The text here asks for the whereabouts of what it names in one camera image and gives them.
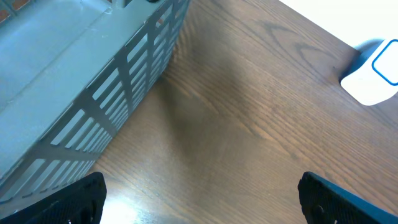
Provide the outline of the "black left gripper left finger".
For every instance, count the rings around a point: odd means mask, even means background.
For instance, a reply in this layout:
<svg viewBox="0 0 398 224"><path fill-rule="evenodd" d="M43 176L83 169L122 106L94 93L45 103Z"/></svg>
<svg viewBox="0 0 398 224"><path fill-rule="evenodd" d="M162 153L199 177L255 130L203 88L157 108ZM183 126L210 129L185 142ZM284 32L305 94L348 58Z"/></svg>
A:
<svg viewBox="0 0 398 224"><path fill-rule="evenodd" d="M107 189L100 172L1 219L1 224L99 224Z"/></svg>

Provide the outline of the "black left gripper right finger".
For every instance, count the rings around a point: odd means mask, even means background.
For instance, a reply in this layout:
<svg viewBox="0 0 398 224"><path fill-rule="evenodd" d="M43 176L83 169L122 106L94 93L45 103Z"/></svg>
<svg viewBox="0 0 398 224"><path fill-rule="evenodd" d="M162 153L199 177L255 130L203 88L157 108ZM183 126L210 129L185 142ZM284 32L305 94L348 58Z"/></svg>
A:
<svg viewBox="0 0 398 224"><path fill-rule="evenodd" d="M303 173L298 192L307 223L397 223L396 215L313 172Z"/></svg>

